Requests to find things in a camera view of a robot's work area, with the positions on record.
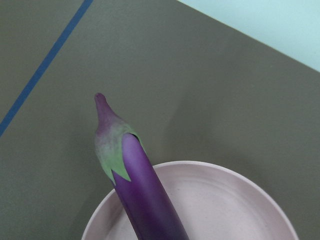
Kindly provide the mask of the purple toy eggplant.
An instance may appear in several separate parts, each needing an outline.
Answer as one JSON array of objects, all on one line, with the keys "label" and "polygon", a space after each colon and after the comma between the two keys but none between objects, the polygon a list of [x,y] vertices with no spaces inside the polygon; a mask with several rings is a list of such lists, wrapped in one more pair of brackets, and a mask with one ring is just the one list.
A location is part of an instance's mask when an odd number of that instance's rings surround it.
[{"label": "purple toy eggplant", "polygon": [[95,153],[139,240],[187,240],[187,232],[157,176],[137,133],[94,96],[98,126]]}]

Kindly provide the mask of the pink plate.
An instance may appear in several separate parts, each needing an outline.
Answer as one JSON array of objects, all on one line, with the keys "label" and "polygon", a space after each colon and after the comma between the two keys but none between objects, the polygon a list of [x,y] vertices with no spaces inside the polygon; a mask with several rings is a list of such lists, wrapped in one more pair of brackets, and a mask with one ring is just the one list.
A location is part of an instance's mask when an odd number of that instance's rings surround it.
[{"label": "pink plate", "polygon": [[[227,168],[199,161],[153,166],[187,233],[187,240],[296,240],[278,204]],[[84,240],[139,240],[115,189],[98,205]]]}]

